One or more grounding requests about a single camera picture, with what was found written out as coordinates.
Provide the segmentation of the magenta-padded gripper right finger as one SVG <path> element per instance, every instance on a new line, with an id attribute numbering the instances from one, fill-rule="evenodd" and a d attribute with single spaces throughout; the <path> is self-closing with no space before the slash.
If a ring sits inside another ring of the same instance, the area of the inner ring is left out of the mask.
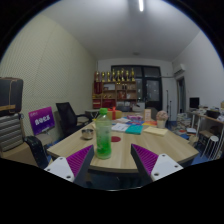
<path id="1" fill-rule="evenodd" d="M 139 145 L 131 145 L 131 155 L 138 169 L 141 186 L 148 185 L 183 169 L 167 154 L 156 154 Z"/>

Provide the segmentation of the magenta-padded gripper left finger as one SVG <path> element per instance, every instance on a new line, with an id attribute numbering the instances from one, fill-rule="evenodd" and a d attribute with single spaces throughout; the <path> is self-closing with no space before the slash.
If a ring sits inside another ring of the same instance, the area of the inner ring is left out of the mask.
<path id="1" fill-rule="evenodd" d="M 94 146 L 87 146 L 69 157 L 58 157 L 45 171 L 76 185 L 86 186 L 86 174 L 94 156 Z"/>

